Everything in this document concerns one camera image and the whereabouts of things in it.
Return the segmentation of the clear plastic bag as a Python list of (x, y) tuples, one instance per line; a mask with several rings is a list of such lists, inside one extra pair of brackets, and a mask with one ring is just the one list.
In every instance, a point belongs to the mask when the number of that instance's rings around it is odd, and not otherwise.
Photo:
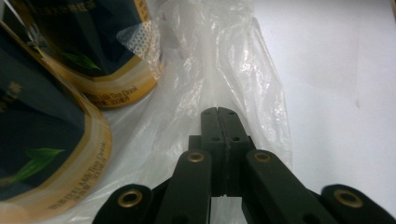
[(155, 188), (171, 176), (209, 107), (237, 113), (255, 146), (291, 164), (282, 85), (254, 15), (253, 0), (148, 0), (161, 34), (162, 74), (134, 105), (106, 109), (110, 163), (92, 193), (35, 224), (91, 224), (100, 206), (127, 184)]

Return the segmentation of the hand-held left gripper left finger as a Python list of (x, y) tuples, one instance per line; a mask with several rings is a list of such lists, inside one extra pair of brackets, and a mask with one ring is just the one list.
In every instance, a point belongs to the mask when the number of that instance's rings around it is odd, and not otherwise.
[(204, 150), (212, 160), (212, 195), (224, 194), (225, 140), (220, 126), (219, 109), (212, 107), (201, 113), (201, 134), (190, 135), (188, 150)]

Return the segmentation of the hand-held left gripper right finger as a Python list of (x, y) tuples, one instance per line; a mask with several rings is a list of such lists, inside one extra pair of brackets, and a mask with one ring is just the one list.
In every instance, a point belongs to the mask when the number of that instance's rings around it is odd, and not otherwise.
[(242, 174), (246, 154), (252, 149), (251, 140), (236, 112), (219, 108), (220, 127), (225, 140), (225, 194), (242, 195)]

